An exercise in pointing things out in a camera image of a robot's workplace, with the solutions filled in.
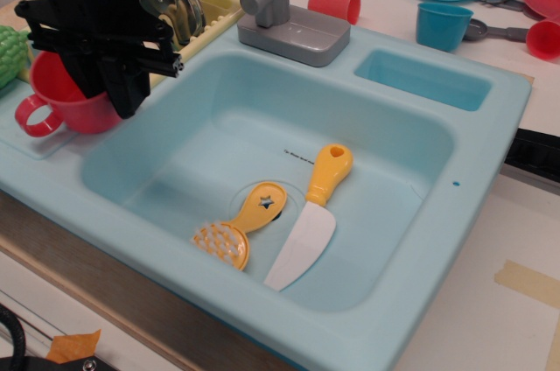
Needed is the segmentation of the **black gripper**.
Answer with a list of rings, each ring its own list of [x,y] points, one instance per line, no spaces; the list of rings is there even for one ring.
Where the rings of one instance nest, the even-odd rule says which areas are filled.
[[[139,0],[28,0],[16,14],[41,50],[57,52],[82,94],[107,91],[115,112],[131,118],[151,94],[146,72],[175,77],[182,67],[172,29]],[[102,63],[102,74],[98,63]]]

